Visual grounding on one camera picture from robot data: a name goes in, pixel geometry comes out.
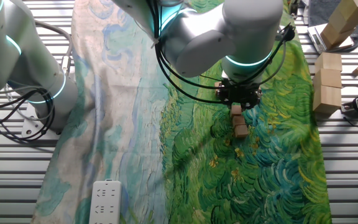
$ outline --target metal slatted table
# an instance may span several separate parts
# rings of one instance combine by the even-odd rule
[[[71,32],[71,15],[74,1],[24,1],[37,20]],[[300,16],[296,21],[302,48],[314,75],[316,53],[307,35],[307,26]],[[68,47],[61,35],[44,28],[37,31],[53,56],[60,62]],[[342,102],[358,96],[358,77],[351,72],[358,66],[358,48],[342,55]],[[0,95],[0,103],[7,98]],[[1,116],[9,113],[1,110]],[[20,134],[23,118],[19,114],[6,122]],[[321,144],[327,173],[328,194],[333,223],[358,223],[358,128],[343,120],[339,111],[330,118],[318,118]],[[56,141],[38,142],[32,147],[23,147],[0,135],[0,223],[30,223],[37,196],[52,156]]]

